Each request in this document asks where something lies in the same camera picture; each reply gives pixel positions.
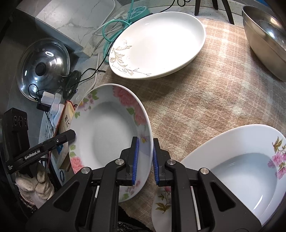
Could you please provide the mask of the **gloved left hand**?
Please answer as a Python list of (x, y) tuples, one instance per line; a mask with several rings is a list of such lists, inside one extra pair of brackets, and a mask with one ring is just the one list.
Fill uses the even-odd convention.
[(15, 182), (24, 201), (37, 209), (54, 195), (54, 186), (46, 169), (39, 162), (34, 177), (17, 172)]

